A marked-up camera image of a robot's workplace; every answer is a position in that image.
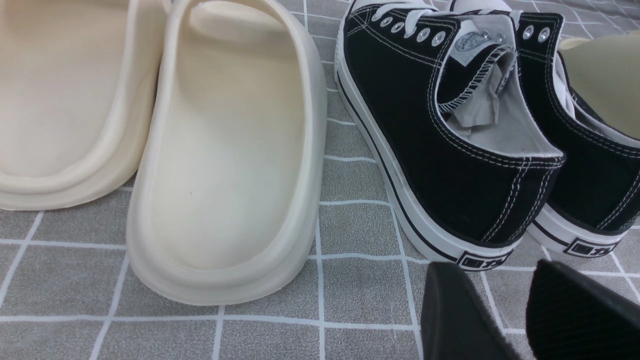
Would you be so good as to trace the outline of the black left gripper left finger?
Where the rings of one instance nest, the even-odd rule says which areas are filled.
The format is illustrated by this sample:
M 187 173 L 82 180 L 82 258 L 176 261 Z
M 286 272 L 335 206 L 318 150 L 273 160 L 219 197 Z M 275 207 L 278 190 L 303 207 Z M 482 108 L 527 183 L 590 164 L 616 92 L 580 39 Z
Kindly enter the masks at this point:
M 428 265 L 421 315 L 425 360 L 519 360 L 466 272 L 450 262 Z

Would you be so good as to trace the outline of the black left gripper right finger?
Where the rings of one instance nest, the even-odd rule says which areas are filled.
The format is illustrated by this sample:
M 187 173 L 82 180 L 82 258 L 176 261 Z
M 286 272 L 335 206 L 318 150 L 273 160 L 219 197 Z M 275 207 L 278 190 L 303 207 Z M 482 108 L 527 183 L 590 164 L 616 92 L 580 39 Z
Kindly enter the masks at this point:
M 640 308 L 555 260 L 539 260 L 526 305 L 526 337 L 538 360 L 637 360 Z

